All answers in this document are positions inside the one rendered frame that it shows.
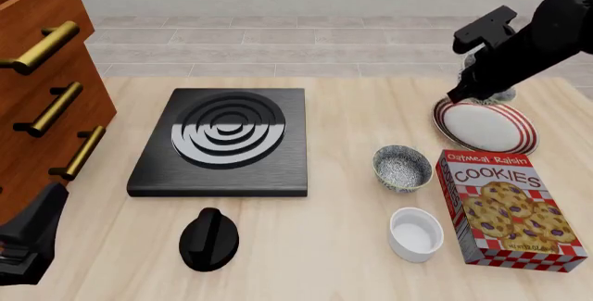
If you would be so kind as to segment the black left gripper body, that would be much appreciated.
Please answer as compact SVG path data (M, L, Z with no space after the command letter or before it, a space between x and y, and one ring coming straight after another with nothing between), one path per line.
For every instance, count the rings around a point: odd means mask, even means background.
M0 225L0 286L35 285L36 236Z

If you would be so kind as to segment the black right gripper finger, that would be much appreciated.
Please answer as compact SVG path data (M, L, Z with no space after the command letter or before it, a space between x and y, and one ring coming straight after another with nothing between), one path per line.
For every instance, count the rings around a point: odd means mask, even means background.
M473 87L466 83L459 83L455 88L447 92L447 97L453 104L474 98Z

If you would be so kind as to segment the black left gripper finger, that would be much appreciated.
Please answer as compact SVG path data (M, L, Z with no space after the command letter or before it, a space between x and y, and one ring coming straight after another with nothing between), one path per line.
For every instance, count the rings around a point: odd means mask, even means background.
M55 258L57 225L68 196L61 183L49 183L20 214L20 240L34 255L24 273L25 284L37 284Z

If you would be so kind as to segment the white plate with red rings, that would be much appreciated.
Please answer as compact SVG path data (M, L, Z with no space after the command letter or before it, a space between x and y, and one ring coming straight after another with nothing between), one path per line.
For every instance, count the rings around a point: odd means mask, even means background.
M530 155L539 146L534 123L512 106L483 106L439 100L433 107L435 126L468 150Z

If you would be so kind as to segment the patterned black white bowl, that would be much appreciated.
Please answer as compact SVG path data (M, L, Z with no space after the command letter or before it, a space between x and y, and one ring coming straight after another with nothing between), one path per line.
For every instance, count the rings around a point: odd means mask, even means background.
M461 81L461 74L463 73L463 71L465 69L469 68L474 63L475 63L474 53L469 53L467 56L465 56L465 58L463 59L463 63L461 65L460 72L458 74L458 82ZM481 105L481 106L493 106L493 105L499 105L499 104L503 104L503 103L509 103L511 100L513 100L516 97L516 95L517 95L516 90L513 87L511 87L510 89L506 90L505 92L493 94L492 96L488 97L486 100L479 100L474 97L471 97L471 98L468 98L466 101L469 103L474 103L474 104Z
M430 161L405 145L381 147L372 157L372 169L379 183L400 194L417 192L433 178Z

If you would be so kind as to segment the flat black stove plate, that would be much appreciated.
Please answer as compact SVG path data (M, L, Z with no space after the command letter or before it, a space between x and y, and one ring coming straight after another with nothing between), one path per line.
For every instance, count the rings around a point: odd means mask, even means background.
M131 197L305 197L303 89L174 89Z

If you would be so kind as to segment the wooden cabinet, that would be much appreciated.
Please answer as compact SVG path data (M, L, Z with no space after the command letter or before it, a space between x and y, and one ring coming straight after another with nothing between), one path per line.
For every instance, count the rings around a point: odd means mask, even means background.
M75 178L116 108L82 0L0 0L0 225Z

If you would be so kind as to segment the wooden cabinet drawer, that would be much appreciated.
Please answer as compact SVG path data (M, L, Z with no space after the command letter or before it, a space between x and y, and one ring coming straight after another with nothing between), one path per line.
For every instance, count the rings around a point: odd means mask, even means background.
M51 168L66 167L83 139L80 131L107 126L114 106L71 107L41 138L13 131L13 123L0 127L0 225L13 219L56 177Z
M82 85L82 91L44 136L35 138L13 129L16 123L34 122L42 114L57 98L51 89L66 89L74 82ZM60 51L32 75L0 69L0 149L63 140L77 131L107 125L114 115L113 103L84 45Z

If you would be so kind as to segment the oatmeal raisin cookies box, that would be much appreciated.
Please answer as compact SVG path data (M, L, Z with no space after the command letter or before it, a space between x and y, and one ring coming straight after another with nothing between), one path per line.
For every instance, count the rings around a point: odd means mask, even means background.
M443 150L435 172L466 264L570 272L587 259L528 156Z

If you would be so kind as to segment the white ramekin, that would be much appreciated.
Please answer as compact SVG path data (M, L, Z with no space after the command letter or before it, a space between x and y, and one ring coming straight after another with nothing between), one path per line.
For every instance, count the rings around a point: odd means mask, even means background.
M388 233L393 252L411 263L428 261L444 242L444 232L438 220L416 207L395 211L389 221Z

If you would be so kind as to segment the round black stove knob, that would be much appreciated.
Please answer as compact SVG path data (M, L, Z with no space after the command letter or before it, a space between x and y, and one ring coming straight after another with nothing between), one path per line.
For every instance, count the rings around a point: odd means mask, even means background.
M191 270L212 272L233 259L239 242L234 222L217 208L206 207L184 228L179 253Z

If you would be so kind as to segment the wooden drawer pulled out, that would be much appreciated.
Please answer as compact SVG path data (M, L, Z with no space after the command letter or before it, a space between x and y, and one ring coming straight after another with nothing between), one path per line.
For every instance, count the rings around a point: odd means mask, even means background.
M83 45L95 32L82 0L0 0L0 58L21 56L44 38L42 28L66 21L79 25L80 32L57 53Z

